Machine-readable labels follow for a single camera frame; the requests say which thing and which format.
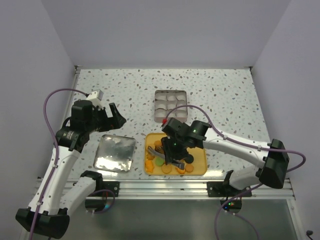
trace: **green food piece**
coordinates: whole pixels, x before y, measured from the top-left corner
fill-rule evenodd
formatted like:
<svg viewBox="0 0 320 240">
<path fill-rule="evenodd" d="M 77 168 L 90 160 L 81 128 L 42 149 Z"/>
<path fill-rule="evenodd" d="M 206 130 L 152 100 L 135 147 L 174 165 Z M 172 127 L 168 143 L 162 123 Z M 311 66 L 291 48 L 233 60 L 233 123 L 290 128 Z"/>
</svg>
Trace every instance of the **green food piece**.
<svg viewBox="0 0 320 240">
<path fill-rule="evenodd" d="M 165 160 L 161 157 L 157 157 L 155 159 L 155 165 L 157 165 L 158 167 L 161 167 L 164 163 L 165 163 Z"/>
</svg>

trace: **black bracket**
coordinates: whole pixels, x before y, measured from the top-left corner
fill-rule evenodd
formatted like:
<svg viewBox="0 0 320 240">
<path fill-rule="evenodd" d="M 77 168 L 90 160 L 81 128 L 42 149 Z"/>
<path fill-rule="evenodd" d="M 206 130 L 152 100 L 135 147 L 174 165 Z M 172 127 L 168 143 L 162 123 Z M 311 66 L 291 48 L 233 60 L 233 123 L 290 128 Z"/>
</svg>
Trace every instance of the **black bracket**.
<svg viewBox="0 0 320 240">
<path fill-rule="evenodd" d="M 120 189 L 120 182 L 118 182 L 118 181 L 104 181 L 103 188 L 112 191 L 114 193 L 114 196 L 118 197 L 119 189 Z"/>
<path fill-rule="evenodd" d="M 226 189 L 224 188 L 224 182 L 222 181 L 208 181 L 206 183 L 206 190 L 208 192 L 208 197 L 209 198 L 219 198 L 219 197 L 234 197 L 240 193 L 245 192 L 247 189 L 242 189 L 242 190 L 228 190 L 226 191 Z M 248 193 L 245 193 L 244 195 L 242 195 L 242 197 L 252 197 L 252 193 L 251 191 L 249 191 Z"/>
<path fill-rule="evenodd" d="M 102 177 L 102 174 L 96 171 L 84 171 L 84 173 L 82 173 L 80 175 L 80 178 L 83 177 L 87 177 L 87 178 L 91 178 L 93 180 L 95 180 L 95 191 L 101 190 L 104 187 L 104 179 Z"/>
</svg>

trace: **orange food piece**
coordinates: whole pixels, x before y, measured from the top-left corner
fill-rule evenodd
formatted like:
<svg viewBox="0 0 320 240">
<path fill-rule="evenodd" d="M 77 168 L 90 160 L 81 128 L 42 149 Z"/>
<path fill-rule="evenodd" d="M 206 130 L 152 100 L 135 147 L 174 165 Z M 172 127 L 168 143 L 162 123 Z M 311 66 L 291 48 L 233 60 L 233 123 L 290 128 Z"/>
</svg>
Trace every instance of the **orange food piece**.
<svg viewBox="0 0 320 240">
<path fill-rule="evenodd" d="M 180 173 L 180 174 L 185 174 L 185 172 L 186 172 L 186 170 L 185 169 L 180 169 L 180 168 L 178 168 L 178 167 L 175 167 L 175 169 L 176 169 L 176 171 L 178 172 L 178 173 Z"/>
<path fill-rule="evenodd" d="M 192 164 L 189 164 L 187 163 L 185 166 L 184 166 L 184 169 L 187 173 L 192 173 L 194 171 L 194 166 Z"/>
<path fill-rule="evenodd" d="M 153 160 L 153 159 L 155 159 L 155 157 L 156 157 L 156 156 L 153 156 L 153 155 L 151 155 L 150 153 L 147 153 L 147 154 L 146 154 L 146 159 L 148 159 L 148 160 Z"/>
<path fill-rule="evenodd" d="M 161 167 L 161 170 L 164 174 L 168 174 L 172 171 L 172 166 L 171 164 L 168 164 L 168 165 L 163 164 Z"/>
<path fill-rule="evenodd" d="M 162 147 L 162 143 L 160 140 L 154 142 L 155 147 Z"/>
<path fill-rule="evenodd" d="M 145 163 L 144 163 L 144 165 L 145 165 L 145 168 L 146 168 L 146 172 L 148 172 L 148 173 L 153 173 L 154 172 L 154 163 L 152 162 L 152 160 L 147 160 L 147 161 L 145 161 Z"/>
</svg>

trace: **silver tray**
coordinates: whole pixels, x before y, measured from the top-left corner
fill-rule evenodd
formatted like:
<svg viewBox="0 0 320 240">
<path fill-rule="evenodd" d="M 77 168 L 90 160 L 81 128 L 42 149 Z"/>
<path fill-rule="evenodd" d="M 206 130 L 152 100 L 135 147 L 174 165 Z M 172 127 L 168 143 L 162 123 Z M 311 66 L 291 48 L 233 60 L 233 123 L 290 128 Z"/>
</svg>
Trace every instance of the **silver tray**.
<svg viewBox="0 0 320 240">
<path fill-rule="evenodd" d="M 94 168 L 111 172 L 128 172 L 133 162 L 135 146 L 134 138 L 103 135 L 95 152 Z"/>
</svg>

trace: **white wall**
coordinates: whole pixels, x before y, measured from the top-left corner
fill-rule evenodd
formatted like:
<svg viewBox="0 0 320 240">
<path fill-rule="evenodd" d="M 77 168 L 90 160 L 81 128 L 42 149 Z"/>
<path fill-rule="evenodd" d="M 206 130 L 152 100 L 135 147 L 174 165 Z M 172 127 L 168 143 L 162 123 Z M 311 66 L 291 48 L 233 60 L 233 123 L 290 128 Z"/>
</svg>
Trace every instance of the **white wall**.
<svg viewBox="0 0 320 240">
<path fill-rule="evenodd" d="M 42 0 L 88 68 L 253 66 L 290 0 Z"/>
<path fill-rule="evenodd" d="M 320 238 L 319 10 L 319 0 L 292 0 L 253 68 L 270 136 L 306 154 L 306 164 L 290 178 L 304 227 L 314 230 L 313 239 Z M 292 156 L 291 166 L 300 160 Z"/>
<path fill-rule="evenodd" d="M 0 239 L 11 240 L 21 231 L 16 212 L 28 206 L 53 147 L 43 102 L 71 87 L 74 67 L 40 0 L 1 0 L 0 36 Z M 54 129 L 66 99 L 61 93 L 48 104 Z"/>
</svg>

